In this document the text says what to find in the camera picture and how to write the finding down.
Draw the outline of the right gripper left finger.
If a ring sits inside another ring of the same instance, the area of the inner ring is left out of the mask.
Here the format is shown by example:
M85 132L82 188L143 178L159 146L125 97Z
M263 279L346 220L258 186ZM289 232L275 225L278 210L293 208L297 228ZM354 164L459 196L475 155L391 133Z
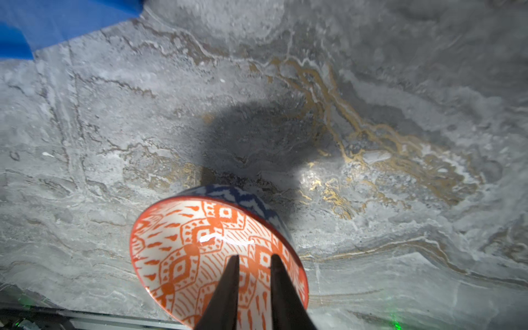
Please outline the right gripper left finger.
M236 330L239 298L239 255L230 257L213 297L195 330Z

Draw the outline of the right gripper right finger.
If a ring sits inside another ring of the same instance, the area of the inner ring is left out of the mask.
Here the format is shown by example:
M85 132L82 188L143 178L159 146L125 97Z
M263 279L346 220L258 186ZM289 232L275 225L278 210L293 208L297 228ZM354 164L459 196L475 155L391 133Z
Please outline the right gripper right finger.
M271 258L271 308L274 330L316 330L277 254Z

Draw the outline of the blue white patterned bowl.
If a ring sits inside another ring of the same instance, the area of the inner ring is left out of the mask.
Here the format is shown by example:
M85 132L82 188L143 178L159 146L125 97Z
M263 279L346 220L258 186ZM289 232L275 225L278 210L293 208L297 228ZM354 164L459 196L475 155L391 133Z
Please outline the blue white patterned bowl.
M305 268L277 212L257 195L227 185L188 189L148 207L131 231L134 270L161 308L194 328L230 257L239 257L238 329L270 329L271 258L277 254L304 307Z

